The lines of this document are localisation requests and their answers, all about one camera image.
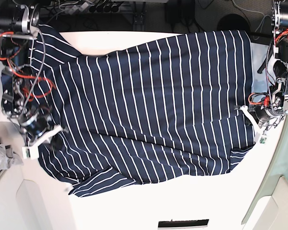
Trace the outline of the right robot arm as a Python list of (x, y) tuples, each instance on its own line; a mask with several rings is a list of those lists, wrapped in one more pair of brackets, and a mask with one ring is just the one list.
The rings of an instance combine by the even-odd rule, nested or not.
[(55, 125), (49, 105), (33, 105), (37, 98), (34, 87), (45, 82), (51, 90), (54, 83), (36, 73), (29, 66), (29, 46), (41, 35), (39, 29), (40, 7), (36, 0), (0, 0), (0, 62), (3, 96), (2, 112), (24, 137), (25, 153), (33, 152), (39, 145), (51, 150), (62, 149), (58, 133), (63, 131)]

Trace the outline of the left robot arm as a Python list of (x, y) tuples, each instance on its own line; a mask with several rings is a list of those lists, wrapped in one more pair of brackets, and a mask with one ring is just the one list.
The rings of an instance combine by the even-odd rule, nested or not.
[(237, 106), (251, 122), (255, 141), (264, 143), (266, 132), (288, 115), (288, 0), (275, 0), (272, 6), (273, 39), (265, 61), (257, 70), (265, 73), (267, 92), (253, 92), (248, 106)]

